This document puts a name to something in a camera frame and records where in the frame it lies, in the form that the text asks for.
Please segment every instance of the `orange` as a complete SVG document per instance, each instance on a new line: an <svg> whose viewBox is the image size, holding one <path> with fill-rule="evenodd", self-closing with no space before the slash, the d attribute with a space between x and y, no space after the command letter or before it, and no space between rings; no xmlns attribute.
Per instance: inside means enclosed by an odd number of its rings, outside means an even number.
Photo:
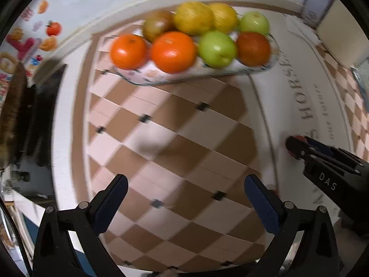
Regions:
<svg viewBox="0 0 369 277"><path fill-rule="evenodd" d="M151 59L165 73L180 73L195 63L196 47L187 34L178 31L167 32L154 41Z"/></svg>
<svg viewBox="0 0 369 277"><path fill-rule="evenodd" d="M241 32L236 41L238 59L246 66L261 66L269 61L271 45L257 32Z"/></svg>
<svg viewBox="0 0 369 277"><path fill-rule="evenodd" d="M146 43L138 35L123 34L114 41L110 57L115 66L122 70L137 69L147 61Z"/></svg>

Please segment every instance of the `white tile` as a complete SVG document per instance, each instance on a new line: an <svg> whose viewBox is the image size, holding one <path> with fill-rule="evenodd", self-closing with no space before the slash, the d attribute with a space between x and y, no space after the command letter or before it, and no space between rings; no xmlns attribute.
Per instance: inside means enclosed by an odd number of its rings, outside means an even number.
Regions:
<svg viewBox="0 0 369 277"><path fill-rule="evenodd" d="M161 188L160 186L152 183L140 175L135 175L132 179L130 179L130 188L149 200L157 199L163 201L170 194L169 191Z"/></svg>
<svg viewBox="0 0 369 277"><path fill-rule="evenodd" d="M105 71L110 70L113 67L113 63L110 61L98 60L94 66L95 70Z"/></svg>
<svg viewBox="0 0 369 277"><path fill-rule="evenodd" d="M248 164L248 167L255 170L255 171L258 171L258 172L261 172L261 165L260 165L260 160L259 160L259 157L256 157L254 158L249 164Z"/></svg>
<svg viewBox="0 0 369 277"><path fill-rule="evenodd" d="M274 238L274 234L265 232L255 243L268 247Z"/></svg>
<svg viewBox="0 0 369 277"><path fill-rule="evenodd" d="M120 79L120 76L114 74L101 75L91 87L90 92L99 97L105 97Z"/></svg>
<svg viewBox="0 0 369 277"><path fill-rule="evenodd" d="M110 52L111 46L116 38L107 38L106 42L102 47L100 47L100 51L102 52Z"/></svg>
<svg viewBox="0 0 369 277"><path fill-rule="evenodd" d="M221 192L226 192L233 184L231 180L200 166L194 168L185 179L212 193L216 193L219 190Z"/></svg>
<svg viewBox="0 0 369 277"><path fill-rule="evenodd" d="M365 139L363 140L365 140L365 146L369 150L369 134L368 133L365 134Z"/></svg>
<svg viewBox="0 0 369 277"><path fill-rule="evenodd" d="M361 124L365 130L368 130L368 119L366 118L365 112L361 114Z"/></svg>
<svg viewBox="0 0 369 277"><path fill-rule="evenodd" d="M214 242L212 246L242 254L248 248L250 248L252 244L253 243L246 240L242 240L240 238L234 238L233 236L223 235L216 242Z"/></svg>
<svg viewBox="0 0 369 277"><path fill-rule="evenodd" d="M329 53L325 55L324 59L336 70L338 69L338 62Z"/></svg>
<svg viewBox="0 0 369 277"><path fill-rule="evenodd" d="M119 105L113 102L110 102L109 100L106 100L106 99L100 99L94 105L94 110L110 118L114 117L119 109L120 109Z"/></svg>
<svg viewBox="0 0 369 277"><path fill-rule="evenodd" d="M360 109L363 109L363 99L358 93L355 93L355 102Z"/></svg>
<svg viewBox="0 0 369 277"><path fill-rule="evenodd" d="M213 201L193 221L211 230L227 234L242 221L251 208L224 198Z"/></svg>
<svg viewBox="0 0 369 277"><path fill-rule="evenodd" d="M231 262L233 260L235 260L238 256L240 256L240 254L233 252L233 251L229 251L229 250L224 250L218 247L207 247L205 248L201 253L201 256L204 256L206 258L210 258L213 260L216 260L218 262L224 263L224 262Z"/></svg>
<svg viewBox="0 0 369 277"><path fill-rule="evenodd" d="M350 108L353 113L355 113L356 103L355 103L355 100L349 95L349 93L346 93L345 95L345 103L347 107Z"/></svg>
<svg viewBox="0 0 369 277"><path fill-rule="evenodd" d="M95 193L107 188L109 183L114 179L115 175L107 168L100 167L92 180L92 189Z"/></svg>
<svg viewBox="0 0 369 277"><path fill-rule="evenodd" d="M125 99L122 107L139 116L142 116L143 114L152 115L158 108L155 104L133 96Z"/></svg>
<svg viewBox="0 0 369 277"><path fill-rule="evenodd" d="M120 142L106 132L94 137L88 147L88 154L100 165L105 166L120 147Z"/></svg>
<svg viewBox="0 0 369 277"><path fill-rule="evenodd" d="M196 256L195 253L181 248L169 241L163 241L147 253L147 256L169 266L179 267Z"/></svg>
<svg viewBox="0 0 369 277"><path fill-rule="evenodd" d="M105 52L105 53L99 55L99 58L102 61L109 61L109 62L111 62L111 58L110 58L110 53L109 52L108 53Z"/></svg>
<svg viewBox="0 0 369 277"><path fill-rule="evenodd" d="M344 76L341 75L340 72L336 74L336 81L344 88L347 89L347 80L344 78Z"/></svg>
<svg viewBox="0 0 369 277"><path fill-rule="evenodd" d="M361 139L357 141L356 155L360 158L364 157L365 145Z"/></svg>
<svg viewBox="0 0 369 277"><path fill-rule="evenodd" d="M237 180L246 166L218 152L208 153L200 166L229 180Z"/></svg>
<svg viewBox="0 0 369 277"><path fill-rule="evenodd" d="M169 98L170 93L152 86L138 86L132 96L155 105L161 105Z"/></svg>
<svg viewBox="0 0 369 277"><path fill-rule="evenodd" d="M360 135L361 133L361 122L360 120L357 118L356 115L353 115L353 119L352 119L352 129L354 130L354 132L357 135Z"/></svg>
<svg viewBox="0 0 369 277"><path fill-rule="evenodd" d="M134 262L136 259L143 256L143 253L126 243L121 238L115 238L109 245L111 253L118 256L123 261Z"/></svg>
<svg viewBox="0 0 369 277"><path fill-rule="evenodd" d="M165 207L151 208L137 221L137 225L164 240L173 237L189 223L189 220Z"/></svg>
<svg viewBox="0 0 369 277"><path fill-rule="evenodd" d="M148 121L139 123L125 138L123 145L142 157L153 160L175 136L173 131Z"/></svg>
<svg viewBox="0 0 369 277"><path fill-rule="evenodd" d="M347 76L347 82L352 86L353 89L357 88L357 83L350 74Z"/></svg>
<svg viewBox="0 0 369 277"><path fill-rule="evenodd" d="M123 215L121 212L117 211L111 221L108 230L116 235L121 236L124 232L126 232L129 228L134 225L134 222Z"/></svg>
<svg viewBox="0 0 369 277"><path fill-rule="evenodd" d="M91 124L93 124L96 127L99 127L99 126L106 127L108 123L110 122L111 118L93 109L89 113L88 120Z"/></svg>
<svg viewBox="0 0 369 277"><path fill-rule="evenodd" d="M236 121L211 109L197 110L178 134L210 150L215 150L236 125Z"/></svg>
<svg viewBox="0 0 369 277"><path fill-rule="evenodd" d="M153 162L147 163L138 172L138 175L143 176L168 192L172 192L183 182L180 176Z"/></svg>
<svg viewBox="0 0 369 277"><path fill-rule="evenodd" d="M240 76L241 76L241 78L250 78L249 75L247 75L247 74L242 74ZM237 76L233 76L230 79L230 81L228 81L228 84L229 85L232 85L232 86L234 86L236 88L241 88L241 83L237 81Z"/></svg>

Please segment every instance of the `brown tile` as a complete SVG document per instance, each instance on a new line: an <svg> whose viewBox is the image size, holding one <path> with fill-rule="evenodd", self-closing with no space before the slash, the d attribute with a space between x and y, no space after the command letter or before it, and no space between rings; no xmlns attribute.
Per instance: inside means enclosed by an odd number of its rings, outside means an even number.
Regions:
<svg viewBox="0 0 369 277"><path fill-rule="evenodd" d="M128 244L140 250L141 252L149 252L151 249L160 244L163 240L153 235L151 232L133 225L128 231L121 235Z"/></svg>
<svg viewBox="0 0 369 277"><path fill-rule="evenodd" d="M149 199L129 188L122 204L119 206L119 211L136 222L151 208L150 202Z"/></svg>
<svg viewBox="0 0 369 277"><path fill-rule="evenodd" d="M110 231L106 231L104 233L104 239L106 240L106 243L110 243L113 239L115 239L117 236L112 234Z"/></svg>
<svg viewBox="0 0 369 277"><path fill-rule="evenodd" d="M352 137L352 144L354 146L354 151L356 151L357 148L357 142L359 140L359 137L356 135L354 130L351 130L351 137Z"/></svg>
<svg viewBox="0 0 369 277"><path fill-rule="evenodd" d="M363 113L363 110L361 110L360 107L357 104L355 104L355 115L357 116L360 122L361 122L362 113Z"/></svg>
<svg viewBox="0 0 369 277"><path fill-rule="evenodd" d="M168 84L157 85L154 87L161 89L163 91L166 91L167 93L172 93L178 87L178 85L179 83L168 83Z"/></svg>
<svg viewBox="0 0 369 277"><path fill-rule="evenodd" d="M214 243L222 234L191 222L169 241L186 250L200 253Z"/></svg>
<svg viewBox="0 0 369 277"><path fill-rule="evenodd" d="M97 101L99 101L101 98L97 95L91 94L91 103L90 103L90 109L93 109Z"/></svg>
<svg viewBox="0 0 369 277"><path fill-rule="evenodd" d="M95 173L100 169L100 165L93 160L91 157L89 157L90 159L90 174L91 174L91 178L93 178L93 176L95 175Z"/></svg>
<svg viewBox="0 0 369 277"><path fill-rule="evenodd" d="M121 108L106 126L106 132L120 142L138 125L140 117L125 108Z"/></svg>
<svg viewBox="0 0 369 277"><path fill-rule="evenodd" d="M342 65L340 65L340 64L338 64L338 72L345 78L345 79L347 79L347 71L346 71L346 69L342 66Z"/></svg>
<svg viewBox="0 0 369 277"><path fill-rule="evenodd" d="M123 260L121 260L118 256L113 253L110 253L110 257L114 260L116 265L123 265Z"/></svg>
<svg viewBox="0 0 369 277"><path fill-rule="evenodd" d="M339 91L339 95L341 96L341 99L345 100L346 90L338 82L336 82L336 86Z"/></svg>
<svg viewBox="0 0 369 277"><path fill-rule="evenodd" d="M213 193L184 180L164 203L172 212L192 220L213 201L212 196Z"/></svg>
<svg viewBox="0 0 369 277"><path fill-rule="evenodd" d="M329 62L327 62L326 60L324 61L324 63L327 66L328 71L331 73L332 77L333 78L336 78L337 70Z"/></svg>
<svg viewBox="0 0 369 277"><path fill-rule="evenodd" d="M96 127L89 123L89 142L91 142L92 138L96 135Z"/></svg>
<svg viewBox="0 0 369 277"><path fill-rule="evenodd" d="M214 271L221 267L221 263L201 255L197 255L185 264L181 265L179 269L183 272L203 272Z"/></svg>
<svg viewBox="0 0 369 277"><path fill-rule="evenodd" d="M126 146L121 146L106 168L114 174L123 174L130 179L146 162L142 156Z"/></svg>
<svg viewBox="0 0 369 277"><path fill-rule="evenodd" d="M317 46L316 48L317 48L318 53L320 54L320 56L324 58L324 56L326 55L326 52L319 46Z"/></svg>
<svg viewBox="0 0 369 277"><path fill-rule="evenodd" d="M153 272L163 272L165 271L168 266L163 265L160 262L157 262L156 260L144 255L141 256L139 259L136 259L132 264L139 270L145 270L145 271L153 271Z"/></svg>
<svg viewBox="0 0 369 277"><path fill-rule="evenodd" d="M352 121L354 119L354 113L351 111L350 108L348 108L347 105L345 105L345 111L346 111L346 114L347 114L348 123L350 124L350 126L352 126Z"/></svg>
<svg viewBox="0 0 369 277"><path fill-rule="evenodd" d="M246 112L241 90L227 85L210 103L210 108L235 121Z"/></svg>
<svg viewBox="0 0 369 277"><path fill-rule="evenodd" d="M218 79L219 81L222 81L224 83L228 83L230 80L232 80L232 78L235 75L229 75L229 76L220 76L220 77L215 77L215 79Z"/></svg>
<svg viewBox="0 0 369 277"><path fill-rule="evenodd" d="M234 202L253 208L250 200L247 198L244 191L245 177L250 174L255 174L256 176L260 177L260 173L258 171L248 168L241 175L241 177L233 184L233 186L226 192L227 194L226 197Z"/></svg>
<svg viewBox="0 0 369 277"><path fill-rule="evenodd" d="M241 254L236 260L233 261L235 265L243 265L245 263L252 262L263 256L265 252L265 246L260 244L253 244L243 254Z"/></svg>
<svg viewBox="0 0 369 277"><path fill-rule="evenodd" d="M248 165L257 155L252 129L238 124L216 151L239 163Z"/></svg>
<svg viewBox="0 0 369 277"><path fill-rule="evenodd" d="M210 150L180 135L154 159L158 165L184 177L209 153Z"/></svg>
<svg viewBox="0 0 369 277"><path fill-rule="evenodd" d="M152 121L174 132L178 131L196 111L196 104L171 95L152 115Z"/></svg>
<svg viewBox="0 0 369 277"><path fill-rule="evenodd" d="M120 80L118 84L108 93L105 99L121 105L123 101L137 88L137 85L126 80Z"/></svg>
<svg viewBox="0 0 369 277"><path fill-rule="evenodd" d="M265 232L256 211L252 211L228 235L254 243Z"/></svg>

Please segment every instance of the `fruit bowl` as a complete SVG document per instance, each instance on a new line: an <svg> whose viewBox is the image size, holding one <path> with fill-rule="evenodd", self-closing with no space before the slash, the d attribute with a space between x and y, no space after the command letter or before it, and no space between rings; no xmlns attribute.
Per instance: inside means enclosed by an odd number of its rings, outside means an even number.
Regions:
<svg viewBox="0 0 369 277"><path fill-rule="evenodd" d="M141 36L142 30L137 29L132 33ZM236 40L238 33L232 32L229 36L233 40ZM275 65L280 55L279 46L275 38L271 34L269 34L267 36L267 39L271 45L271 56L267 64L262 66L248 67L243 65L237 59L234 59L229 66L221 69L214 69L207 66L200 57L197 57L195 64L191 68L177 74L167 74L161 71L151 60L137 70L122 70L114 66L110 72L121 76L128 82L131 82L135 85L150 86L178 82L190 78L220 77L224 75L262 72L270 70Z"/></svg>

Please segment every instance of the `red apple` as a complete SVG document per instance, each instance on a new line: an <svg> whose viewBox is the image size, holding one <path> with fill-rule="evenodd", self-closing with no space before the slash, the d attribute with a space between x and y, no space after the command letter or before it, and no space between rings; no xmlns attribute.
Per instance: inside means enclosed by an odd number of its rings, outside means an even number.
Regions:
<svg viewBox="0 0 369 277"><path fill-rule="evenodd" d="M236 41L239 61L246 66L261 66L269 61L271 45L257 32L241 32Z"/></svg>

